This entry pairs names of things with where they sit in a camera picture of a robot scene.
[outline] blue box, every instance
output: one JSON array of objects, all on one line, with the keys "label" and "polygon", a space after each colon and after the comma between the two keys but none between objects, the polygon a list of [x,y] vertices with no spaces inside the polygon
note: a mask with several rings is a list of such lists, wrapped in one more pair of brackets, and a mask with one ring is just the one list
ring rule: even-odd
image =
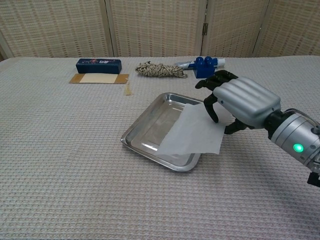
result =
[{"label": "blue box", "polygon": [[76,63],[80,74],[119,74],[122,65],[119,59],[80,58]]}]

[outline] green led light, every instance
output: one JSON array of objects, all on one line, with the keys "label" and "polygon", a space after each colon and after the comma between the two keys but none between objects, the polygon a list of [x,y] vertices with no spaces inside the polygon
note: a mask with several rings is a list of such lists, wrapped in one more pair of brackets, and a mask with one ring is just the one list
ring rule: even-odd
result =
[{"label": "green led light", "polygon": [[300,143],[296,143],[293,145],[293,150],[295,150],[297,153],[302,153],[304,151],[304,146]]}]

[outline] white paper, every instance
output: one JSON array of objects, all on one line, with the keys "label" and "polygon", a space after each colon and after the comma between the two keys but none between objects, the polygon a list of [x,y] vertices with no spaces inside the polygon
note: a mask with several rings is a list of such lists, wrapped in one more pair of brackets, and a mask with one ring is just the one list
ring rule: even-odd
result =
[{"label": "white paper", "polygon": [[155,155],[219,154],[231,114],[219,103],[215,103],[213,108],[219,118],[218,123],[211,119],[203,103],[186,104]]},{"label": "white paper", "polygon": [[113,84],[118,74],[110,73],[86,73],[79,83],[81,84]]}]

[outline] cardboard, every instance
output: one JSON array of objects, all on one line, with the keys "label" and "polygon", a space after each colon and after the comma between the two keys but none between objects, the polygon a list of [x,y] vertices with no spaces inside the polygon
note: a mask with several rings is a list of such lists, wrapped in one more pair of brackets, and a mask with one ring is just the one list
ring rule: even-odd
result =
[{"label": "cardboard", "polygon": [[129,74],[76,73],[70,84],[126,84]]}]

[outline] coiled rope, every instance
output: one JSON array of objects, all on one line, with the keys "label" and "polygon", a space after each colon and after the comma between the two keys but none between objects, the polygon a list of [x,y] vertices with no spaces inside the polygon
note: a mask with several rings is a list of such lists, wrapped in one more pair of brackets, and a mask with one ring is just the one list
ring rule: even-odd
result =
[{"label": "coiled rope", "polygon": [[138,74],[147,77],[177,77],[186,78],[188,75],[184,73],[184,70],[179,66],[163,65],[162,63],[154,64],[147,61],[140,63],[136,67],[135,71]]}]

